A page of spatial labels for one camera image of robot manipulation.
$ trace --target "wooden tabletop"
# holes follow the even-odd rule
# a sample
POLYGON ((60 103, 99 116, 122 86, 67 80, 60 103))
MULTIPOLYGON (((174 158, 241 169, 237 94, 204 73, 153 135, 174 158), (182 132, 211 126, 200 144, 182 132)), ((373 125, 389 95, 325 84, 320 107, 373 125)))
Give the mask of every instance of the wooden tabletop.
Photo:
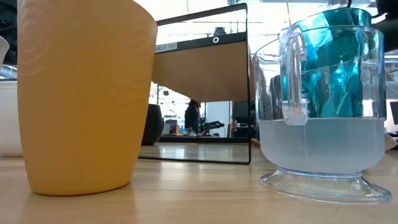
MULTIPOLYGON (((22 159, 0 158, 0 224, 397 223, 398 199, 379 206, 335 205, 268 191, 275 166, 254 149, 250 166, 140 160, 131 183, 79 197, 34 194, 22 159)), ((398 152, 365 172, 398 197, 398 152)))

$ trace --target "black metal frame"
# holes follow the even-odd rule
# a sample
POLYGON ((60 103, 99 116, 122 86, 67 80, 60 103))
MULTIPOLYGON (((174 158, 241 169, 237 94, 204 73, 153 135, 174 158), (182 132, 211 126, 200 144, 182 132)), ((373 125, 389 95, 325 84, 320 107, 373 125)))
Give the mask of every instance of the black metal frame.
MULTIPOLYGON (((203 12, 197 12, 193 14, 187 14, 184 16, 178 16, 178 17, 173 17, 170 19, 164 19, 161 21, 157 21, 158 26, 164 26, 168 24, 173 24, 176 22, 183 22, 183 21, 189 21, 192 19, 199 19, 202 17, 208 17, 208 16, 214 16, 217 14, 224 14, 227 12, 234 12, 234 11, 239 11, 239 10, 245 10, 246 11, 246 30, 245 32, 238 32, 235 34, 226 34, 222 35, 219 37, 220 41, 215 43, 213 39, 215 37, 205 37, 201 39, 195 39, 195 40, 187 40, 187 41, 182 41, 182 42, 177 42, 177 48, 173 50, 168 50, 166 52, 158 52, 156 54, 164 54, 170 51, 176 51, 176 50, 186 50, 186 49, 194 49, 198 47, 206 47, 206 46, 211 46, 211 45, 220 45, 220 44, 230 44, 233 42, 246 42, 246 66, 247 66, 247 89, 248 89, 248 117, 249 119, 251 118, 251 113, 250 113, 250 101, 251 101, 251 94, 250 94, 250 87, 251 87, 251 79, 250 79, 250 73, 249 73, 249 61, 250 61, 250 54, 249 54, 249 42, 248 42, 248 5, 246 3, 242 4, 235 4, 232 6, 227 6, 227 7, 221 7, 217 9, 211 9, 208 11, 203 11, 203 12)), ((248 138, 206 138, 206 137, 191 137, 191 136, 179 136, 179 137, 173 137, 173 136, 162 136, 159 140, 159 142, 179 142, 179 143, 205 143, 205 144, 249 144, 249 150, 248 150, 248 161, 247 162, 234 162, 234 161, 212 161, 212 160, 199 160, 199 159, 171 159, 171 158, 162 158, 162 157, 151 157, 151 156, 139 156, 139 159, 155 159, 155 160, 165 160, 165 161, 188 161, 188 162, 210 162, 210 163, 220 163, 220 164, 241 164, 241 165, 249 165, 251 163, 251 125, 248 127, 248 133, 249 136, 248 138)))

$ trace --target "water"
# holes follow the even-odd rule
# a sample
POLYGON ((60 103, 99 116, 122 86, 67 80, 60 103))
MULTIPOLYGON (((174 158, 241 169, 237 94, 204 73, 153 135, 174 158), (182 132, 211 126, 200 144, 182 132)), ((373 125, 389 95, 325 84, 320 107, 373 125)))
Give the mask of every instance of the water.
POLYGON ((261 121, 261 149, 278 166, 308 172, 354 174, 384 154, 384 120, 308 119, 305 126, 261 121))

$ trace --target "clear plastic pitcher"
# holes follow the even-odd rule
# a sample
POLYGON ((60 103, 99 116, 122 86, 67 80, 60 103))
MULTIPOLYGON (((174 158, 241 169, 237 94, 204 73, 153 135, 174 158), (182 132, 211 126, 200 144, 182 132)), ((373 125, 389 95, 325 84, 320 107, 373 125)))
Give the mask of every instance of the clear plastic pitcher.
POLYGON ((293 25, 254 56, 263 186, 335 203, 384 203, 362 170, 384 154, 383 36, 363 26, 293 25))

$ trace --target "shelf label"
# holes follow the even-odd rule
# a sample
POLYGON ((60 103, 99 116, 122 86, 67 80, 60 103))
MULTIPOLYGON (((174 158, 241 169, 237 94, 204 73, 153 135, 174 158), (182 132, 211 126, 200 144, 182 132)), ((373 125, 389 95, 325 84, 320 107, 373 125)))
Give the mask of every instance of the shelf label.
POLYGON ((169 50, 176 50, 177 43, 162 44, 155 47, 155 53, 166 52, 169 50))

